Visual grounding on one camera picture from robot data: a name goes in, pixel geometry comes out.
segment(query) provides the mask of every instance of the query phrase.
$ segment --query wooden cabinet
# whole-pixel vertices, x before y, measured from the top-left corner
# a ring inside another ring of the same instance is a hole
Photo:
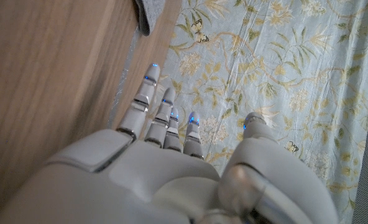
[[[166,1],[137,41],[115,126],[148,64],[163,65],[180,7]],[[46,158],[106,128],[136,27],[133,1],[0,1],[0,208]]]

